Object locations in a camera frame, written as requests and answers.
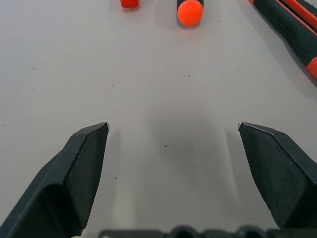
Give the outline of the orange black utility knife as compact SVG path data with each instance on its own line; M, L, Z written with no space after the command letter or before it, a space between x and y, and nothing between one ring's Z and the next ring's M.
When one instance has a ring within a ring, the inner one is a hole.
M122 8L137 8L139 0L120 0Z

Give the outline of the orange black pliers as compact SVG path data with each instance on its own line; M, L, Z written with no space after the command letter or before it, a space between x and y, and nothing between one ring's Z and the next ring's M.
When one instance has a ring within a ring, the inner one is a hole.
M248 0L287 43L317 88L317 7L305 0Z

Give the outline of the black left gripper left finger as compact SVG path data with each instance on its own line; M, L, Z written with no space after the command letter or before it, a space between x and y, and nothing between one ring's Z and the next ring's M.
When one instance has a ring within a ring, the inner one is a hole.
M86 228L109 125L80 129L34 177L0 226L0 238L72 238Z

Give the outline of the orange round-ended tool handle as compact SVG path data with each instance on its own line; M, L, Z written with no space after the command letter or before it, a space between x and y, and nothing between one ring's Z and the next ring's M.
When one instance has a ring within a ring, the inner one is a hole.
M177 17L184 26L200 23L204 13L204 0L177 0Z

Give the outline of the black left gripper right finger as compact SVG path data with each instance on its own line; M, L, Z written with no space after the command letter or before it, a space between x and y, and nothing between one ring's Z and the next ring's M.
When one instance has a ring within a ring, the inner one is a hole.
M317 163L287 134L238 125L253 180L279 228L317 228Z

